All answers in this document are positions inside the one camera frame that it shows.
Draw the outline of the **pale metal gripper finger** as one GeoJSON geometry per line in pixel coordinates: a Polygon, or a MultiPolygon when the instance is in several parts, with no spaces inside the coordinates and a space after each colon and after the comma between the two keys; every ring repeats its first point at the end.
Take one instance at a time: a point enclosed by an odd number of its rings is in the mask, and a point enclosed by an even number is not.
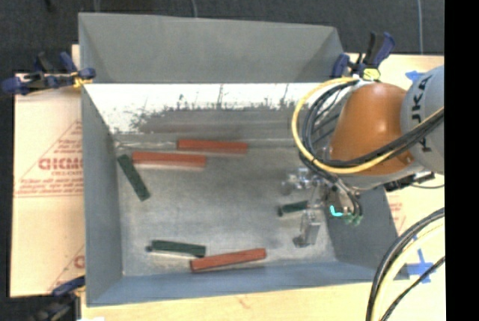
{"type": "Polygon", "coordinates": [[[306,167],[285,172],[281,181],[281,195],[291,195],[294,191],[309,190],[317,186],[317,177],[306,167]]]}
{"type": "Polygon", "coordinates": [[[293,239],[297,248],[315,245],[322,225],[322,215],[319,210],[306,210],[301,217],[299,235],[293,239]]]}

